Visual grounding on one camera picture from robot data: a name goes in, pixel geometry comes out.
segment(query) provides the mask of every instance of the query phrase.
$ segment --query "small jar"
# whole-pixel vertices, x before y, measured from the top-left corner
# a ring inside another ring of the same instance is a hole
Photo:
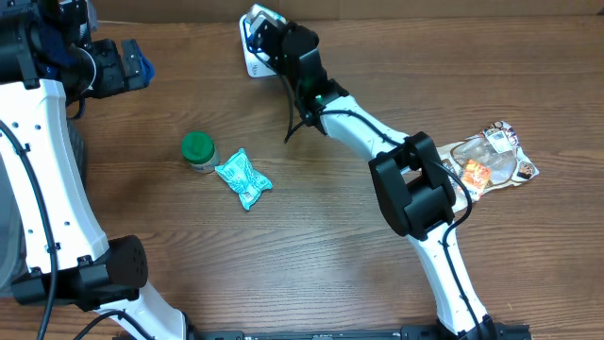
[[[220,164],[220,155],[211,137],[201,131],[187,133],[180,145],[182,157],[191,165],[193,170],[202,174],[214,171]]]

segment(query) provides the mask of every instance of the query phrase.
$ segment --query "green lid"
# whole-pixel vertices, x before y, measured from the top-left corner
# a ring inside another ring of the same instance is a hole
[[[180,145],[182,157],[191,164],[203,164],[214,156],[214,142],[210,136],[201,131],[187,133]]]

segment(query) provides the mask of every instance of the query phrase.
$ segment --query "brown surface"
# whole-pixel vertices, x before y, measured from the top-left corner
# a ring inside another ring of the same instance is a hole
[[[535,339],[604,338],[604,21],[597,17],[307,23],[330,75],[396,129],[437,145],[513,124],[542,171],[486,195],[460,229],[482,302]],[[137,234],[150,280],[202,330],[392,328],[436,309],[409,243],[383,221],[367,166],[316,130],[287,145],[286,97],[252,80],[234,24],[107,25],[157,68],[144,91],[90,100],[89,198],[114,238]],[[179,142],[245,147],[275,184],[251,212]],[[0,339],[33,338],[42,308],[0,305]],[[49,339],[93,318],[53,312]],[[95,334],[119,329],[103,323]]]
[[[289,20],[592,15],[604,0],[101,0],[99,18],[129,23],[239,20],[254,3]]]

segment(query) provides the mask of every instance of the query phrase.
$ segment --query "gray object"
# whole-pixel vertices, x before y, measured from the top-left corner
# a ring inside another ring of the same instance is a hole
[[[67,122],[70,142],[82,182],[86,153],[77,129]],[[0,298],[11,297],[10,283],[27,271],[25,265],[25,238],[19,208],[8,181],[7,170],[0,156]]]

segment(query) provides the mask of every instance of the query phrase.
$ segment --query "light blue packet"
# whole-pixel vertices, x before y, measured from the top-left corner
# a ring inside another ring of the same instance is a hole
[[[216,166],[216,173],[239,194],[247,211],[258,201],[264,190],[273,189],[273,183],[254,170],[243,149],[239,149],[224,165]]]

